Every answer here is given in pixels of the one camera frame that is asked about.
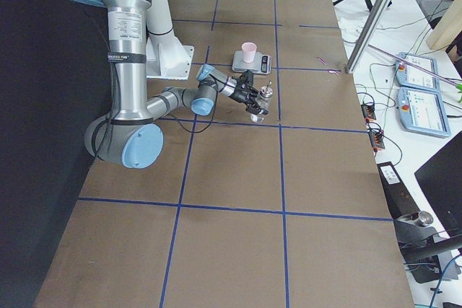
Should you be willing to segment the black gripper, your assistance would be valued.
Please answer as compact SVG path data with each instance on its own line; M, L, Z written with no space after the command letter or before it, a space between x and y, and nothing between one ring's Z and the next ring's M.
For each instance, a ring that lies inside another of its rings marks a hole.
M251 115L267 115L268 108L261 107L257 102L258 90L249 84L238 84L230 99L245 104L245 110Z

